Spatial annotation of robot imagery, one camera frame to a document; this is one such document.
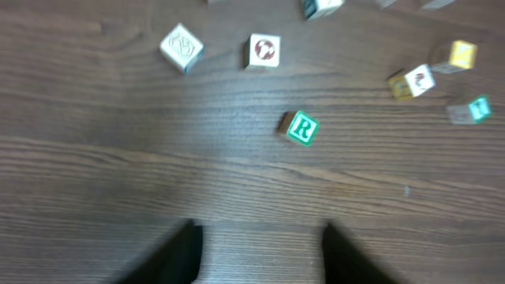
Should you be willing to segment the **yellow top wooden block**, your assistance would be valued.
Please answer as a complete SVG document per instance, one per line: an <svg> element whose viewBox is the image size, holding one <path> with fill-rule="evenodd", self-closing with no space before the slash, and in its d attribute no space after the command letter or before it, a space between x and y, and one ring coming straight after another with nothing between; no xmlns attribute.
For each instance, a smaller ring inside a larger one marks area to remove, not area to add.
<svg viewBox="0 0 505 284"><path fill-rule="evenodd" d="M436 47L430 57L433 72L451 74L472 69L475 64L477 44L454 40Z"/></svg>

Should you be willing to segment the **green R wooden block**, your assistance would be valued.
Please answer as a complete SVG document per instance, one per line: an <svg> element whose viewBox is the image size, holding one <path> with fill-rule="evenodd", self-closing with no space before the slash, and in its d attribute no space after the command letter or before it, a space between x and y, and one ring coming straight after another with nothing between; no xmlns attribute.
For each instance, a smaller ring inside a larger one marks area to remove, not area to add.
<svg viewBox="0 0 505 284"><path fill-rule="evenodd" d="M310 146L320 128L320 122L303 110L286 112L277 132L297 144Z"/></svg>

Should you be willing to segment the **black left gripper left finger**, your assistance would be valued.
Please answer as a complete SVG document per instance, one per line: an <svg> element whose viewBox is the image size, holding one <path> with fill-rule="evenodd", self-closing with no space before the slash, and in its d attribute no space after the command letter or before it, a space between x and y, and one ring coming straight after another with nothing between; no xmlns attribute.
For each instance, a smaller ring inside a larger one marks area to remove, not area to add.
<svg viewBox="0 0 505 284"><path fill-rule="evenodd" d="M204 227L189 219L117 284L192 284L200 273Z"/></svg>

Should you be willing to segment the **soccer ball wooden block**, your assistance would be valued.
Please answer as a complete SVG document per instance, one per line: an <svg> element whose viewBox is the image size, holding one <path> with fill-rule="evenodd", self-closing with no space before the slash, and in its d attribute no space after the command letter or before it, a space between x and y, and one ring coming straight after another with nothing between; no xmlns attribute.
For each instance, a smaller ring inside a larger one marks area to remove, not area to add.
<svg viewBox="0 0 505 284"><path fill-rule="evenodd" d="M245 42L245 69L272 69L280 63L281 37L252 33Z"/></svg>

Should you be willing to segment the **white block blue side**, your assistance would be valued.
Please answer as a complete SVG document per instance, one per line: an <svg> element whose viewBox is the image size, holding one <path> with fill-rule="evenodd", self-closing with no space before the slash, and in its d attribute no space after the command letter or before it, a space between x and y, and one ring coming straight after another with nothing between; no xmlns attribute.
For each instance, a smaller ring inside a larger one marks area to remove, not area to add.
<svg viewBox="0 0 505 284"><path fill-rule="evenodd" d="M178 23L161 41L159 50L184 75L202 58L204 43L182 23Z"/></svg>

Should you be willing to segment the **white hand picture block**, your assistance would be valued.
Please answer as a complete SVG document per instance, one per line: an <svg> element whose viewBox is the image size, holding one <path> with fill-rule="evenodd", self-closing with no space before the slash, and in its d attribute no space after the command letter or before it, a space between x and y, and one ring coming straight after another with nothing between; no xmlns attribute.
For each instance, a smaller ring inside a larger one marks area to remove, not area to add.
<svg viewBox="0 0 505 284"><path fill-rule="evenodd" d="M428 64L405 70L401 69L397 73L387 78L393 98L413 99L432 90L436 82Z"/></svg>

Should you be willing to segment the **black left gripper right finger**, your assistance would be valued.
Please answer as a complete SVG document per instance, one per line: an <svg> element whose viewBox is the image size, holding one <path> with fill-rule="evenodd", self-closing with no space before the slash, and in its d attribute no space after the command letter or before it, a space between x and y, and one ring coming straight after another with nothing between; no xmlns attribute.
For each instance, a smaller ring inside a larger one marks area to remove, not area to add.
<svg viewBox="0 0 505 284"><path fill-rule="evenodd" d="M388 270L336 224L326 221L320 247L326 284L401 284L408 281L397 271Z"/></svg>

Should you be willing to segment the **green 7 wooden block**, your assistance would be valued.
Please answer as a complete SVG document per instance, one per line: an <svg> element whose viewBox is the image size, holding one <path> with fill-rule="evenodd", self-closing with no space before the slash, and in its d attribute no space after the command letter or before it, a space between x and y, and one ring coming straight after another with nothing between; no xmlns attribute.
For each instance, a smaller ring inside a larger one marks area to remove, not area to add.
<svg viewBox="0 0 505 284"><path fill-rule="evenodd" d="M492 116L490 100L486 94L457 99L446 107L446 111L455 125L476 125Z"/></svg>

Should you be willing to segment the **blue P wooden block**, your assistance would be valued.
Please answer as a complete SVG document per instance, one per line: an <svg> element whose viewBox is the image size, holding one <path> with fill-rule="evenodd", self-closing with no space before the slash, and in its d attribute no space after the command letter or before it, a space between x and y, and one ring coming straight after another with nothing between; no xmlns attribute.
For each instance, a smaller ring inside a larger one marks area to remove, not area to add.
<svg viewBox="0 0 505 284"><path fill-rule="evenodd" d="M339 9L345 0L302 0L305 19L314 20L325 17Z"/></svg>

